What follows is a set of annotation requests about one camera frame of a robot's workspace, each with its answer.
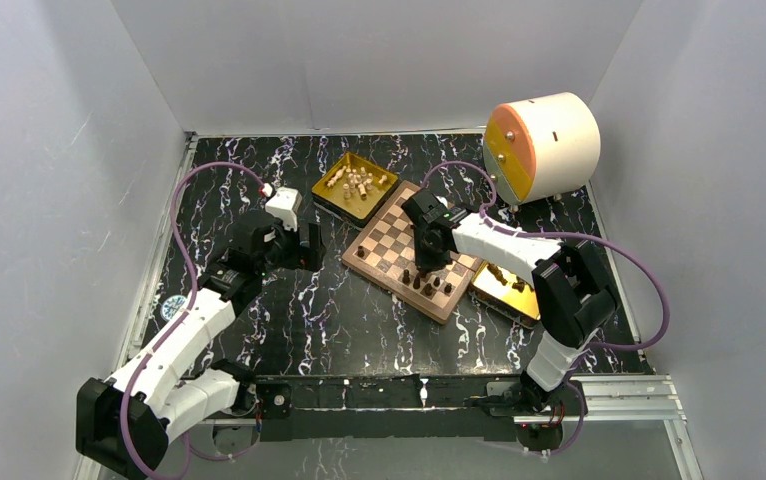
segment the marble tabletop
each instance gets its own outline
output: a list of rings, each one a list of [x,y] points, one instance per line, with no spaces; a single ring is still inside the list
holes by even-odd
[[[213,161],[243,164],[265,182],[304,194],[300,217],[318,221],[327,248],[316,273],[279,270],[264,281],[263,293],[206,348],[188,372],[196,375],[214,361],[242,362],[258,374],[391,375],[513,373],[526,367],[541,337],[487,309],[468,295],[447,325],[439,325],[411,306],[348,270],[340,254],[359,233],[312,204],[310,189],[345,152],[354,152],[401,179],[419,183],[431,166],[462,160],[482,166],[477,134],[362,136],[225,137],[198,140],[194,166]],[[430,188],[454,202],[475,206],[488,199],[479,175],[465,168],[441,169]],[[199,269],[214,245],[226,245],[241,212],[261,208],[255,183],[227,169],[195,177],[181,201],[178,221]],[[560,201],[540,200],[515,215],[493,207],[493,217],[528,231],[575,231],[599,235],[585,188]],[[189,280],[179,251],[171,245],[156,290],[146,340],[166,322]],[[631,343],[624,315],[607,323],[599,339]],[[581,372],[651,373],[636,353],[594,351]]]

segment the wall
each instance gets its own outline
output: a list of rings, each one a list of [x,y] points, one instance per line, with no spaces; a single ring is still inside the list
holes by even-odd
[[[183,128],[218,134],[474,127],[502,102],[588,100],[641,0],[113,3]]]
[[[646,2],[591,106],[606,231],[671,296],[651,353],[705,478],[766,478],[766,2]],[[620,271],[650,336],[657,298]]]
[[[107,0],[0,0],[0,479],[73,475],[183,140]]]

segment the wooden chessboard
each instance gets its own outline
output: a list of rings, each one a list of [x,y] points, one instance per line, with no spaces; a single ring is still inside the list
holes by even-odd
[[[342,255],[342,263],[444,325],[466,293],[481,260],[452,254],[453,263],[419,279],[418,288],[414,288],[417,270],[412,225],[401,205],[418,190],[412,183],[401,182]],[[404,270],[410,273],[406,283]],[[431,286],[429,295],[427,284]],[[449,293],[445,293],[446,285],[451,286]]]

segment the round sticker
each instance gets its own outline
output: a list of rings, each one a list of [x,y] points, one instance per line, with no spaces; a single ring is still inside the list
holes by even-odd
[[[160,309],[159,312],[162,314],[162,318],[164,318],[166,322],[170,322],[185,303],[186,297],[182,295],[168,297],[162,302],[162,309]]]

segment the gray wall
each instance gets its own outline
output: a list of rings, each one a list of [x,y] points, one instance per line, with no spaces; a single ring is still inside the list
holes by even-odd
[[[186,130],[484,125],[495,105],[591,98],[641,0],[113,0]]]
[[[0,479],[73,475],[182,146],[108,0],[0,0]]]
[[[766,478],[766,2],[645,2],[592,108],[606,230],[668,288],[651,353],[704,474]],[[620,270],[650,336],[657,299]]]

